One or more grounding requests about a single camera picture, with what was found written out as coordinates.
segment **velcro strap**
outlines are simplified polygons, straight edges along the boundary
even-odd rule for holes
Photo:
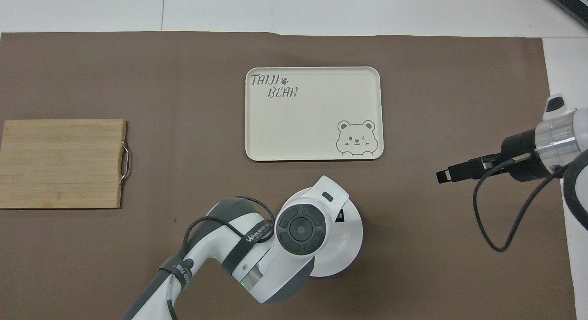
[[[271,230],[270,224],[266,220],[258,222],[241,240],[233,247],[233,250],[229,252],[225,260],[222,262],[222,268],[226,270],[228,274],[233,274],[233,271],[239,265],[239,263],[245,258],[245,256],[255,246],[257,241],[264,237]]]
[[[163,265],[159,268],[159,270],[165,270],[168,273],[174,274],[174,276],[178,279],[180,284],[182,285],[182,290],[190,283],[192,280],[192,272],[188,267],[188,264],[183,261],[179,255],[174,255],[169,257]]]

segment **round button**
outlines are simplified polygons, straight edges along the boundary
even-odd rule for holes
[[[292,220],[290,235],[297,241],[306,241],[312,235],[311,221],[303,217]]]

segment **white table surface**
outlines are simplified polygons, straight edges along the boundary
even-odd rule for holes
[[[552,94],[588,107],[588,29],[549,0],[0,0],[5,33],[160,30],[538,37]],[[577,318],[588,320],[588,232],[563,211]]]

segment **bear ear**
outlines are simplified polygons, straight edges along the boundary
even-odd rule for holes
[[[373,121],[370,120],[366,120],[362,125],[369,128],[370,130],[374,130],[376,128],[376,126],[373,124]]]
[[[348,127],[350,125],[350,123],[346,120],[342,120],[338,123],[338,128],[339,128],[339,132],[341,130],[343,130],[344,128]]]

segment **white disc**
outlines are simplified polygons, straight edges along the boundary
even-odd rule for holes
[[[308,190],[310,188],[300,190],[286,202],[302,196]],[[333,224],[329,241],[315,256],[315,268],[311,276],[322,278],[337,274],[357,257],[363,241],[363,225],[359,212],[350,199],[343,206],[343,214],[345,220]]]

